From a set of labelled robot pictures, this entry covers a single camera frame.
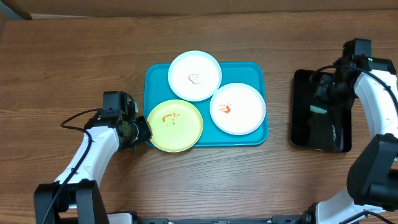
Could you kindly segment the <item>green scouring sponge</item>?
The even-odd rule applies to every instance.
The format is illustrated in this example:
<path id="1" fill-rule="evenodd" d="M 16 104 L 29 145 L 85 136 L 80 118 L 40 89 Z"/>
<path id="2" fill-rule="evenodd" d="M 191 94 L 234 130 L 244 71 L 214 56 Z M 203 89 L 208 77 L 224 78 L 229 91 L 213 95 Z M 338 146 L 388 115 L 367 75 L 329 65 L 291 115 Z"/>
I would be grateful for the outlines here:
<path id="1" fill-rule="evenodd" d="M 326 114 L 327 113 L 327 109 L 324 109 L 324 108 L 322 108 L 320 106 L 316 106 L 316 105 L 311 105 L 310 111 L 312 111 L 313 113 L 318 113 L 318 114 Z"/>

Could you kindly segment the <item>yellow-green plate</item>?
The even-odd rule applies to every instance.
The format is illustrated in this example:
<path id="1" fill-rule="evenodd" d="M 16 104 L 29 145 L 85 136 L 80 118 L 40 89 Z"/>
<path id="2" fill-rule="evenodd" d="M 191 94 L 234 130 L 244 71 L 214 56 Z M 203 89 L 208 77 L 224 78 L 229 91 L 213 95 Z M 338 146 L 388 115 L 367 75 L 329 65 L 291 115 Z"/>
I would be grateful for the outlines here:
<path id="1" fill-rule="evenodd" d="M 204 123 L 199 110 L 184 100 L 167 100 L 148 115 L 150 142 L 165 152 L 182 152 L 200 139 Z"/>

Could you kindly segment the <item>white plate top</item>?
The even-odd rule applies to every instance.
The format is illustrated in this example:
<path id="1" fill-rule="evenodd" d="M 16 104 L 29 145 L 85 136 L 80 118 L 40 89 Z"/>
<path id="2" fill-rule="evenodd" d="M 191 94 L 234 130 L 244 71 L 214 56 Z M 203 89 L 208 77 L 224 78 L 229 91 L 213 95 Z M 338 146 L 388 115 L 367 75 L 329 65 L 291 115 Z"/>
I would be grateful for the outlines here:
<path id="1" fill-rule="evenodd" d="M 222 71 L 210 54 L 191 50 L 177 56 L 170 64 L 168 82 L 171 90 L 186 101 L 203 101 L 220 87 Z"/>

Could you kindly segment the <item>white plate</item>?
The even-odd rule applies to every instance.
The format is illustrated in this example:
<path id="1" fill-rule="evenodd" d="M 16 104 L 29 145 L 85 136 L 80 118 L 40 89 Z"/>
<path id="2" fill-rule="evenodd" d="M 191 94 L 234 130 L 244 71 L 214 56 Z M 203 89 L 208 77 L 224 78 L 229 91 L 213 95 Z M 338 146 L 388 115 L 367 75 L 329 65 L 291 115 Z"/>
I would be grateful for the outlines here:
<path id="1" fill-rule="evenodd" d="M 229 83 L 211 97 L 210 115 L 219 129 L 241 136 L 260 127 L 266 117 L 266 104 L 252 86 Z"/>
<path id="2" fill-rule="evenodd" d="M 203 101 L 220 87 L 222 71 L 210 54 L 191 50 L 177 56 L 170 64 L 168 82 L 171 90 L 186 101 Z"/>

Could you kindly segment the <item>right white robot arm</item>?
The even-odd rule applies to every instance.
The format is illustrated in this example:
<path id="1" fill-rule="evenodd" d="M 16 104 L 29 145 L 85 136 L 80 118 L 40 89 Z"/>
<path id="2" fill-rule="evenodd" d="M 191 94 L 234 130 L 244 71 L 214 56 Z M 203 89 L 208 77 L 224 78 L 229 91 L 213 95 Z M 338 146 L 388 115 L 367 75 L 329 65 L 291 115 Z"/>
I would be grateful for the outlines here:
<path id="1" fill-rule="evenodd" d="M 351 108 L 363 106 L 370 142 L 350 167 L 346 187 L 313 204 L 302 223 L 355 223 L 397 210 L 397 77 L 388 59 L 348 55 L 318 70 L 298 70 L 290 141 L 321 151 L 351 148 Z"/>

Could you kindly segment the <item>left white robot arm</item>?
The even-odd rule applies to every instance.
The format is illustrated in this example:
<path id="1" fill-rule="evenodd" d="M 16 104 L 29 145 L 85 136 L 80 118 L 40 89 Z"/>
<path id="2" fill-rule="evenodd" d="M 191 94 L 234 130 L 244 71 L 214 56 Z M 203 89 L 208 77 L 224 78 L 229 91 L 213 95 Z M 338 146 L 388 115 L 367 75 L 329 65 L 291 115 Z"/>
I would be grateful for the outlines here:
<path id="1" fill-rule="evenodd" d="M 113 154 L 135 147 L 152 133 L 144 116 L 127 126 L 126 143 L 118 128 L 92 127 L 85 131 L 68 167 L 51 184 L 40 184 L 34 192 L 37 223 L 139 223 L 134 212 L 106 212 L 99 184 Z"/>

